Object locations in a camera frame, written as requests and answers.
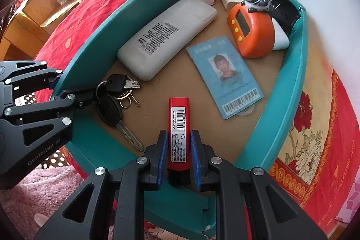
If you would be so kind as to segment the red marker pen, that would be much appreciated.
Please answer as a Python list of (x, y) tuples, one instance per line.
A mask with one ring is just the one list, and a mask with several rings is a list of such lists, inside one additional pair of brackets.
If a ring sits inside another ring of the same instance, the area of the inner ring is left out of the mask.
[(191, 183), (190, 168), (190, 99), (168, 100), (168, 182), (174, 187)]

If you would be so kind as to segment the blue ID card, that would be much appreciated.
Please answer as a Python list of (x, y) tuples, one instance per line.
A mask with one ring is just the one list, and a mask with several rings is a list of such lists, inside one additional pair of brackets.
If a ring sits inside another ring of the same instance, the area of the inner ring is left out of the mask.
[(253, 74), (227, 36), (186, 48), (215, 104), (227, 120), (264, 97)]

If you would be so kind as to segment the orange monkey timer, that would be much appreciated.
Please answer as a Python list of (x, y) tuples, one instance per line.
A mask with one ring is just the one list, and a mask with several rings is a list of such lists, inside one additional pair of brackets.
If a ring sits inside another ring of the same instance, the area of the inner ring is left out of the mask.
[(273, 50), (275, 31), (271, 8), (272, 0), (242, 0), (228, 13), (228, 26), (241, 56), (262, 58)]

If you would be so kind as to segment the pink fluffy blanket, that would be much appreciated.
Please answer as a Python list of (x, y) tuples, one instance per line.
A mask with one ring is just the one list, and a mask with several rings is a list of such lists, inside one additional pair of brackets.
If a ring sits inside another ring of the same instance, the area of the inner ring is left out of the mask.
[(35, 215), (51, 217), (83, 182), (72, 166), (34, 169), (12, 189), (1, 191), (1, 205), (24, 239), (33, 239), (40, 226)]

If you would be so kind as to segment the polka dot fabric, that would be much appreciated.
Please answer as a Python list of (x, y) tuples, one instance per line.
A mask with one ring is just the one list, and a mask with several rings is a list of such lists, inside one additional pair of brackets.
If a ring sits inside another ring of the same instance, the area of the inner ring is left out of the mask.
[[(35, 103), (37, 103), (35, 93), (26, 94), (15, 99), (16, 107), (33, 105)], [(68, 166), (70, 166), (70, 163), (65, 158), (65, 152), (62, 149), (57, 149), (54, 153), (50, 154), (49, 157), (45, 158), (45, 160), (37, 166), (37, 169), (52, 169)]]

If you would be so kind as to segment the wooden bedside shelf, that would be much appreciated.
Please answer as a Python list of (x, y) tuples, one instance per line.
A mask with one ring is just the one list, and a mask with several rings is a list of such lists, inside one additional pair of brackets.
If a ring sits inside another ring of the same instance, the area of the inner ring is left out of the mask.
[(1, 38), (1, 60), (37, 56), (58, 25), (83, 0), (24, 0)]

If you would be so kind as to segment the black keys bunch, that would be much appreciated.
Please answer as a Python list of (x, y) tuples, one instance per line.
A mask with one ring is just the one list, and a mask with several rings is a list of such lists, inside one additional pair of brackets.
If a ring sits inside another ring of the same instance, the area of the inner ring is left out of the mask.
[(127, 128), (123, 122), (123, 109), (127, 109), (135, 102), (139, 102), (133, 97), (133, 90), (141, 88), (141, 83), (133, 80), (125, 74), (112, 74), (107, 80), (101, 82), (96, 90), (96, 109), (99, 117), (111, 127), (117, 130), (127, 139), (127, 141), (139, 152), (144, 150), (143, 144)]

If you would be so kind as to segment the pink geometric box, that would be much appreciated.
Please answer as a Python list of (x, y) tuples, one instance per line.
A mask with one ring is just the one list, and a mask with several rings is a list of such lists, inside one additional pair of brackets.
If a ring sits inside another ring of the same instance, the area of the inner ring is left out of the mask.
[(359, 179), (353, 183), (349, 196), (346, 198), (336, 220), (349, 224), (359, 208)]

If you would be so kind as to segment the red patterned cloth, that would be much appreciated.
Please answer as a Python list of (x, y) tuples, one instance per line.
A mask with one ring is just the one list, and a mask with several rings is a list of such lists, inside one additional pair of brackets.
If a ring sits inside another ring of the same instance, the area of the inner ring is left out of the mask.
[[(84, 0), (54, 30), (37, 60), (77, 77), (90, 68), (107, 40), (108, 26), (128, 0)], [(345, 205), (359, 169), (359, 125), (346, 89), (320, 50), (309, 43), (308, 17), (290, 34), (290, 47), (267, 105), (236, 160), (241, 168), (264, 163), (272, 178), (327, 234)]]

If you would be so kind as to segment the white remote control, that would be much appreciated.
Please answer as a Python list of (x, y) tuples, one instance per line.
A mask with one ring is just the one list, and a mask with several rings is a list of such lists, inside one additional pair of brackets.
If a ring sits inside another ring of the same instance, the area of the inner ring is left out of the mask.
[(138, 79), (149, 81), (216, 16), (217, 9), (200, 0), (180, 0), (124, 43), (117, 57)]

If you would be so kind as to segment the white small tube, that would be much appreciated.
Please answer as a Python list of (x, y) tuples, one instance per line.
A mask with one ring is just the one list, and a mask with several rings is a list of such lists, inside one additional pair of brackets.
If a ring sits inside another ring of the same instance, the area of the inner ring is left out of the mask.
[(272, 18), (272, 23), (274, 27), (274, 34), (275, 34), (275, 40), (273, 45), (274, 51), (279, 51), (283, 49), (287, 49), (289, 47), (290, 41), (288, 36), (286, 35), (285, 31), (282, 29), (282, 27), (279, 25), (277, 20)]

